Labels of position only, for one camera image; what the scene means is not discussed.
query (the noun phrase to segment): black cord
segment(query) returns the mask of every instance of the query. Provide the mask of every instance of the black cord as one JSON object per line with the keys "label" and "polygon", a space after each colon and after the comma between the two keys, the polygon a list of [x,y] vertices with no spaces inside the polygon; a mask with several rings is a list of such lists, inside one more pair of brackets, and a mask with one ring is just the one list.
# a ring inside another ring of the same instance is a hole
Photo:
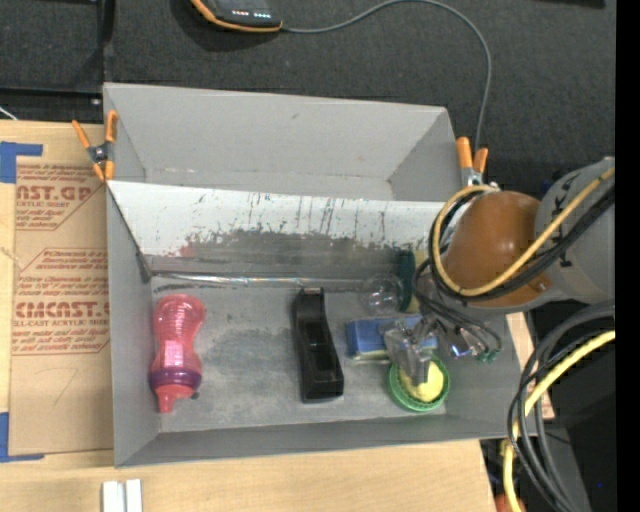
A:
{"label": "black cord", "polygon": [[[583,310],[578,311],[549,332],[535,348],[533,354],[527,361],[520,379],[520,387],[509,407],[507,415],[507,431],[509,441],[513,446],[514,452],[525,471],[527,471],[531,477],[532,483],[536,486],[540,494],[555,508],[555,510],[561,512],[571,512],[576,510],[576,507],[570,502],[568,497],[569,493],[564,487],[562,480],[559,478],[558,472],[553,464],[553,458],[549,447],[545,444],[546,439],[544,436],[546,433],[542,419],[542,405],[540,401],[536,403],[535,414],[536,425],[538,427],[540,438],[539,449],[542,462],[540,462],[529,439],[526,418],[524,415],[524,406],[528,391],[527,388],[535,380],[544,378],[552,366],[564,359],[570,352],[575,350],[576,347],[584,344],[588,339],[591,339],[589,336],[581,337],[567,347],[551,355],[555,346],[565,333],[570,329],[586,324],[587,322],[611,317],[614,315],[614,312],[615,301],[613,300],[588,306]],[[519,441],[522,443],[522,446],[518,443],[518,439],[515,438],[512,430],[516,413],[518,415],[521,431]]]}
{"label": "black cord", "polygon": [[[491,328],[487,327],[484,323],[475,318],[472,318],[468,315],[455,311],[454,309],[448,308],[443,302],[435,300],[433,298],[428,297],[426,294],[422,293],[418,287],[418,280],[422,276],[422,273],[426,270],[427,267],[431,265],[431,261],[427,258],[416,268],[413,278],[412,278],[412,287],[413,292],[418,302],[421,305],[421,312],[423,314],[426,311],[423,308],[428,308],[431,312],[433,312],[438,318],[447,321],[454,327],[462,327],[464,328],[470,335],[478,340],[480,345],[483,347],[482,352],[480,354],[480,359],[489,359],[492,360],[497,356],[497,354],[502,350],[502,339],[500,336]],[[490,349],[486,339],[481,336],[479,333],[483,333],[486,336],[493,338],[494,340],[494,348]]]}
{"label": "black cord", "polygon": [[341,23],[336,23],[335,25],[330,25],[330,26],[321,27],[321,28],[292,28],[288,26],[283,26],[280,30],[281,32],[289,32],[291,34],[326,34],[327,32],[339,30],[339,29],[348,27],[350,25],[353,25],[354,23],[357,23],[359,21],[362,21],[363,19],[369,17],[370,15],[386,7],[390,7],[392,5],[401,4],[401,3],[423,3],[423,4],[431,5],[433,7],[444,9],[445,11],[450,12],[451,14],[453,14],[454,16],[462,20],[465,23],[465,25],[467,25],[472,30],[472,32],[480,41],[480,44],[482,45],[482,49],[484,51],[486,63],[487,63],[487,76],[485,79],[482,102],[480,103],[480,112],[478,114],[478,123],[476,125],[476,134],[474,139],[474,149],[475,151],[477,151],[480,148],[480,137],[482,132],[482,125],[484,123],[484,116],[487,109],[489,89],[491,88],[491,76],[493,74],[493,70],[492,70],[493,64],[491,62],[491,52],[489,51],[489,45],[487,44],[480,30],[471,22],[469,18],[467,18],[464,14],[457,11],[453,7],[450,7],[441,2],[437,2],[435,0],[387,0],[386,2],[382,2],[378,5],[375,5],[372,8],[358,14],[357,16],[354,16],[351,19],[348,19]]}

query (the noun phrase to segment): gray carpet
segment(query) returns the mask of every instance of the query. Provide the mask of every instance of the gray carpet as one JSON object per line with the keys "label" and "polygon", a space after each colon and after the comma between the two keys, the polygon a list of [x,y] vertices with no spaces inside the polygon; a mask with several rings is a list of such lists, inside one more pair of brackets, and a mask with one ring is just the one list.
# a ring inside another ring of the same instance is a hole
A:
{"label": "gray carpet", "polygon": [[[331,25],[377,3],[270,1],[296,27]],[[477,141],[489,147],[491,179],[539,195],[554,173],[615,155],[615,1],[447,5],[478,27],[492,52]],[[117,0],[106,59],[97,28],[91,2],[0,2],[0,105],[27,119],[99,119],[100,107],[88,98],[99,91],[104,68],[120,82],[441,105],[456,136],[475,134],[482,47],[461,20],[432,5],[394,5],[326,34],[262,36],[216,30],[187,0]],[[47,88],[87,94],[25,90]]]}

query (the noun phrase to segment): blue tape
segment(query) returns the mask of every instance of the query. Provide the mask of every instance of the blue tape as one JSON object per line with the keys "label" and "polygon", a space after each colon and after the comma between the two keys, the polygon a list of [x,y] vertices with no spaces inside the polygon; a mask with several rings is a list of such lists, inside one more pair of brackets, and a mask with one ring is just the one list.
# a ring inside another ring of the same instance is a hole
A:
{"label": "blue tape", "polygon": [[10,457],[8,453],[9,446],[9,413],[0,413],[0,463],[14,462],[19,460],[38,460],[44,455],[20,455]]}
{"label": "blue tape", "polygon": [[363,318],[347,322],[347,351],[350,356],[358,356],[371,352],[386,351],[384,335],[380,327],[403,321],[410,329],[422,320],[422,315],[398,315],[382,318]]}
{"label": "blue tape", "polygon": [[42,144],[0,142],[0,183],[16,182],[18,156],[42,156]]}

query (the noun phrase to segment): gray box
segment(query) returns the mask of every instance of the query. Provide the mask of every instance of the gray box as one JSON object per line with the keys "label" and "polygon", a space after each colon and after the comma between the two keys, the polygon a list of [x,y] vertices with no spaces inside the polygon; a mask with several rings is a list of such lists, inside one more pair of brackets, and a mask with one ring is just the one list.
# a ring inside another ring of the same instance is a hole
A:
{"label": "gray box", "polygon": [[[346,354],[345,323],[370,314],[369,276],[424,248],[459,190],[444,108],[106,84],[120,121],[108,183],[116,466],[503,437],[520,368],[453,361],[445,404],[397,406],[388,365]],[[322,286],[344,395],[300,400],[291,305]],[[152,313],[179,290],[207,319],[197,399],[157,412]]]}

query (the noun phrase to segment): white plastic piece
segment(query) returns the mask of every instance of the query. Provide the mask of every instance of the white plastic piece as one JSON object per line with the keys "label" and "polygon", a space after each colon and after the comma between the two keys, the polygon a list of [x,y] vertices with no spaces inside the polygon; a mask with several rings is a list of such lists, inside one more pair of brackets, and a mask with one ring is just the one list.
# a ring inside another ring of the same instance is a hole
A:
{"label": "white plastic piece", "polygon": [[101,505],[102,512],[142,512],[142,482],[103,482]]}

